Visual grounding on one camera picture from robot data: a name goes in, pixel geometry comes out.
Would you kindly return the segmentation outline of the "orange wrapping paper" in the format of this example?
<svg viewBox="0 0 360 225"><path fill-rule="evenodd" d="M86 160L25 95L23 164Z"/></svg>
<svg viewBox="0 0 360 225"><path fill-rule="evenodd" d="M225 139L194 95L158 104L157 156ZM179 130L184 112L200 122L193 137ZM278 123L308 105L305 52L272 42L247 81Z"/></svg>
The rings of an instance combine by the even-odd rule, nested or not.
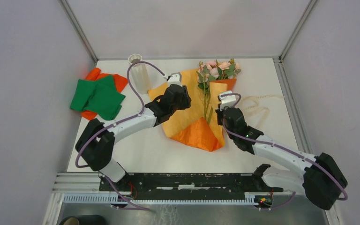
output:
<svg viewBox="0 0 360 225"><path fill-rule="evenodd" d="M197 70L181 72L182 84L187 87L191 98L191 107L178 110L162 124L164 134L184 145L206 151L216 151L225 146L222 126L218 125L218 95L232 90L237 79L214 81L208 93L198 87Z"/></svg>

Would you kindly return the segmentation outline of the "pink artificial flower bouquet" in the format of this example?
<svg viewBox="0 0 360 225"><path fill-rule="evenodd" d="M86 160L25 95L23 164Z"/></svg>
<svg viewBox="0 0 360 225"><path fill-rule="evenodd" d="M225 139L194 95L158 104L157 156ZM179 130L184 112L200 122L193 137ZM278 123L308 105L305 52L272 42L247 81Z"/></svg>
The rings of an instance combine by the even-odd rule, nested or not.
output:
<svg viewBox="0 0 360 225"><path fill-rule="evenodd" d="M213 108L210 106L210 84L218 81L236 79L242 71L241 65L235 62L234 58L229 61L218 62L218 60L200 61L197 70L198 88L203 92L203 117L209 124L213 115Z"/></svg>

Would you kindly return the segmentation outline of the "cream printed ribbon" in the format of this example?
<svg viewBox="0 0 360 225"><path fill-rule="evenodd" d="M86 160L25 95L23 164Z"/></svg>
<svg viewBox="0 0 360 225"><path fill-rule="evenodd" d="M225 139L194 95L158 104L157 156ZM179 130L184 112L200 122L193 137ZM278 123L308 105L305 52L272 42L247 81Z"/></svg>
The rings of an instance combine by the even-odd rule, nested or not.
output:
<svg viewBox="0 0 360 225"><path fill-rule="evenodd" d="M264 106L259 106L260 99L267 99L267 98L278 98L283 99L284 96L282 95L263 95L263 96L247 96L242 97L240 100L240 106L247 101L251 101L252 105L243 107L242 110L246 112L246 118L258 115L262 113L259 122L264 123L270 114L270 109Z"/></svg>

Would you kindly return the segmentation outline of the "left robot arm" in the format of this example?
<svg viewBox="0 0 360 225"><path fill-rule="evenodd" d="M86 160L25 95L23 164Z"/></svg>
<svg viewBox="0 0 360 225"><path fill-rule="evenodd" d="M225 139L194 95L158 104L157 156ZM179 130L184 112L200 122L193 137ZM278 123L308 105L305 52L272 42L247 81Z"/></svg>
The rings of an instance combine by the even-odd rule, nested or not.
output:
<svg viewBox="0 0 360 225"><path fill-rule="evenodd" d="M168 121L177 110L190 107L191 98L186 86L171 84L164 94L147 103L141 114L107 126L98 119L90 120L75 144L78 152L76 167L80 167L79 159L83 158L86 167L109 178L113 188L117 191L125 190L128 187L128 177L125 176L127 172L112 158L114 145L136 132L159 126Z"/></svg>

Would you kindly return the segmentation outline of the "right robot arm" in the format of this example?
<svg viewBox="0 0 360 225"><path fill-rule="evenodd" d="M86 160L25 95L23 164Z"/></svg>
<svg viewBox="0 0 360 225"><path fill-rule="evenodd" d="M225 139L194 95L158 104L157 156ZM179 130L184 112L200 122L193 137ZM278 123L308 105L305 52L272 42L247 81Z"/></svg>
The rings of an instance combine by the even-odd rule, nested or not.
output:
<svg viewBox="0 0 360 225"><path fill-rule="evenodd" d="M262 165L252 178L257 191L268 187L303 194L313 205L329 210L336 201L348 200L348 182L332 156L319 156L290 149L276 143L244 121L243 113L234 107L216 109L217 122L229 138L244 152L273 161L282 169Z"/></svg>

